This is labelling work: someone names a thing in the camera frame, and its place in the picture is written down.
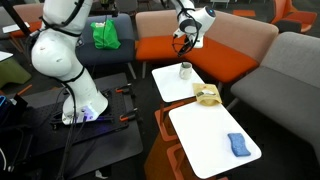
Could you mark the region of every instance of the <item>mug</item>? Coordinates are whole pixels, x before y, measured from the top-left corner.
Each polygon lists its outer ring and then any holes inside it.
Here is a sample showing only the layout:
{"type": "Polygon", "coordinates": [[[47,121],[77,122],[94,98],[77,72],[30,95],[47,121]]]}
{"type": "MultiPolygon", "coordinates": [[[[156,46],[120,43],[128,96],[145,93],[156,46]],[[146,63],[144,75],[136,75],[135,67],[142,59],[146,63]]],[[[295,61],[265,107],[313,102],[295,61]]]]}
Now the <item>mug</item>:
{"type": "Polygon", "coordinates": [[[191,72],[192,72],[192,64],[191,63],[189,63],[189,62],[181,63],[180,72],[179,72],[181,79],[184,79],[184,80],[190,79],[191,72]]]}

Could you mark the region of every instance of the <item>floor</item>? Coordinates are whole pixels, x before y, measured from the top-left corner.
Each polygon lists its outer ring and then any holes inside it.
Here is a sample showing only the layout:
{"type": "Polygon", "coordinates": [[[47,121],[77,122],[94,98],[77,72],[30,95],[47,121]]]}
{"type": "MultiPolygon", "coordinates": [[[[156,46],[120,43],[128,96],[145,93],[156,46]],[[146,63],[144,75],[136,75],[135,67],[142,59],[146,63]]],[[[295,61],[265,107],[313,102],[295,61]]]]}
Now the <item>floor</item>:
{"type": "MultiPolygon", "coordinates": [[[[236,9],[254,9],[257,16],[264,16],[268,13],[268,0],[266,1],[266,4],[263,0],[252,1],[251,4],[248,4],[248,0],[238,0],[237,2],[231,1],[228,8],[225,8],[225,4],[223,3],[216,3],[215,9],[229,13],[236,9]]],[[[293,4],[299,10],[316,11],[320,13],[320,1],[293,0],[293,4]]],[[[204,5],[211,6],[208,2],[205,3],[200,1],[199,4],[196,4],[196,7],[203,7],[204,5]]],[[[151,2],[151,8],[152,10],[163,10],[163,7],[160,4],[154,2],[151,2]]],[[[139,11],[147,11],[146,5],[141,4],[139,11]]],[[[135,27],[134,17],[132,20],[133,26],[135,27]]],[[[317,19],[315,26],[307,34],[320,38],[320,18],[317,19]]],[[[14,53],[18,61],[31,72],[33,76],[33,78],[24,85],[7,84],[1,89],[2,91],[7,94],[16,93],[29,84],[32,84],[32,88],[24,94],[28,95],[61,86],[55,80],[41,75],[32,67],[28,66],[24,56],[17,53],[10,43],[1,41],[1,44],[8,47],[8,51],[14,53]]],[[[157,67],[148,66],[145,79],[141,78],[141,67],[142,65],[139,63],[133,64],[133,68],[138,76],[138,79],[136,80],[132,79],[128,68],[125,65],[99,67],[95,69],[97,78],[119,72],[125,72],[127,74],[128,81],[133,84],[134,92],[136,94],[136,98],[134,99],[135,106],[140,109],[141,116],[144,119],[141,130],[144,151],[136,157],[114,164],[112,166],[112,176],[108,179],[145,179],[143,165],[158,134],[154,111],[159,108],[160,96],[150,73],[153,68],[157,67]]],[[[205,75],[203,75],[202,78],[207,83],[214,83],[205,75]]],[[[222,92],[226,104],[233,98],[229,92],[229,87],[230,85],[225,86],[222,92]]],[[[221,174],[221,176],[227,176],[230,180],[320,179],[319,163],[316,161],[314,151],[308,143],[299,139],[244,103],[239,103],[230,113],[261,148],[263,156],[247,165],[227,171],[221,174]]],[[[92,172],[76,179],[93,180],[97,178],[94,177],[94,173],[92,172]]]]}

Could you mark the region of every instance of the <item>gray sofa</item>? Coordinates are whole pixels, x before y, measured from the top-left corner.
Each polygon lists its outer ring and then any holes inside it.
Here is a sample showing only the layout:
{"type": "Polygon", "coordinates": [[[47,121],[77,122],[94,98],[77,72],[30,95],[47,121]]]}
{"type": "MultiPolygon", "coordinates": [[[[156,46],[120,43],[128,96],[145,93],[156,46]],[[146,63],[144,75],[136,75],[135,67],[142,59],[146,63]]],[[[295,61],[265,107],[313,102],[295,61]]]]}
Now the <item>gray sofa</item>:
{"type": "Polygon", "coordinates": [[[320,163],[320,39],[286,32],[231,92],[309,142],[320,163]]]}
{"type": "Polygon", "coordinates": [[[135,60],[135,38],[133,33],[132,22],[127,14],[119,14],[118,17],[111,16],[92,16],[89,17],[85,28],[82,32],[84,45],[76,48],[76,55],[79,61],[86,67],[100,66],[110,64],[126,63],[136,79],[135,72],[131,66],[131,62],[135,60]],[[113,19],[117,30],[118,40],[121,43],[119,49],[116,50],[100,50],[94,45],[92,22],[104,22],[107,19],[113,19]]]}

